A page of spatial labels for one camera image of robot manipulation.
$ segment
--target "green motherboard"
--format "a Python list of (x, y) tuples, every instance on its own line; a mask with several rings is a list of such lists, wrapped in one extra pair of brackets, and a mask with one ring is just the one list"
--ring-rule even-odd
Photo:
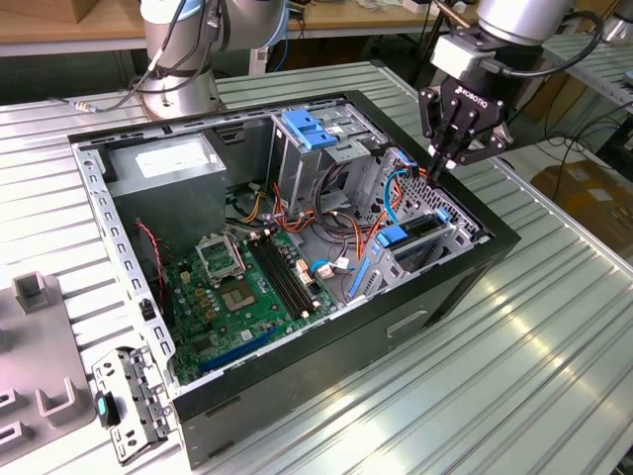
[[(280, 231), (270, 239), (298, 279), (295, 261), (300, 257), (288, 235)], [(313, 285), (303, 288), (313, 302), (318, 302), (317, 307), (307, 318), (293, 317), (250, 252), (248, 242), (243, 240), (236, 248), (245, 272), (220, 284), (211, 283), (207, 269), (217, 272), (232, 265), (229, 252), (222, 246), (203, 250), (207, 269), (197, 252), (165, 268), (175, 315), (170, 329), (176, 345), (172, 361), (180, 384), (200, 378), (208, 368), (217, 367), (216, 362), (228, 363), (230, 359), (222, 358), (231, 353), (246, 351), (254, 344), (252, 349), (256, 349), (336, 310), (327, 291)]]

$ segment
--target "wooden table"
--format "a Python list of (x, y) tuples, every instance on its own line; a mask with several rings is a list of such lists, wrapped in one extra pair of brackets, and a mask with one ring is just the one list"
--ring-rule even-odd
[[(475, 19), (473, 7), (465, 15)], [(363, 37), (419, 33), (425, 15), (402, 7), (371, 11), (354, 0), (343, 3), (317, 2), (308, 5), (302, 38)], [(435, 21), (430, 16), (427, 27)], [(290, 20), (288, 39), (297, 39), (301, 26)], [(0, 11), (0, 56), (54, 54), (145, 48), (142, 17), (135, 0), (101, 0), (78, 24)], [(265, 72), (267, 54), (251, 51), (249, 73)]]

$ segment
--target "aluminum extrusion table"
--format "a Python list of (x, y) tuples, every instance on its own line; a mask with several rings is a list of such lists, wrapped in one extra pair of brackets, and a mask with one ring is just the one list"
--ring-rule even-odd
[[(369, 63), (219, 85), (230, 107), (357, 88), (421, 140), (414, 91)], [(58, 276), (87, 371), (137, 336), (65, 136), (145, 120), (135, 102), (99, 115), (51, 102), (0, 108), (0, 281)], [(444, 321), (198, 472), (606, 474), (617, 464), (633, 442), (633, 270), (499, 161), (456, 174), (521, 235), (513, 253)], [(124, 470), (94, 421), (2, 472), (95, 468), (183, 473), (188, 463), (172, 433)]]
[[(560, 64), (576, 55), (590, 40), (589, 35), (560, 35), (547, 41), (545, 57)], [(613, 47), (601, 43), (581, 62), (565, 71), (616, 105), (633, 101), (633, 87), (624, 82), (624, 73), (633, 69), (633, 46)]]

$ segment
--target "expansion card slot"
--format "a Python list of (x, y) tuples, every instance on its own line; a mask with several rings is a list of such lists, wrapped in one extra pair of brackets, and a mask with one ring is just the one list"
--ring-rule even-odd
[(288, 268), (277, 246), (270, 239), (263, 239), (249, 242), (248, 250), (264, 271), (292, 318), (297, 320), (307, 317), (314, 309), (313, 303)]
[(207, 361), (200, 365), (199, 369), (201, 373), (205, 373), (207, 371), (213, 371), (214, 369), (218, 369), (225, 364), (229, 364), (232, 361), (235, 361), (238, 358), (241, 358), (245, 354), (248, 354), (256, 349), (261, 348), (265, 344), (270, 341), (271, 336), (275, 333), (279, 327), (275, 327), (272, 330), (269, 330), (265, 334), (258, 336), (253, 341), (249, 341), (248, 343), (243, 344), (242, 346), (238, 346), (225, 354), (221, 354), (220, 356), (215, 357), (214, 359)]

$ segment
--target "open computer tower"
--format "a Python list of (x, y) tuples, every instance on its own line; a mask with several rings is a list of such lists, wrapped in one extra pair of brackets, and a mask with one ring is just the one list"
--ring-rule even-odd
[(143, 344), (94, 367), (122, 464), (192, 467), (446, 316), (518, 236), (359, 92), (70, 137)]

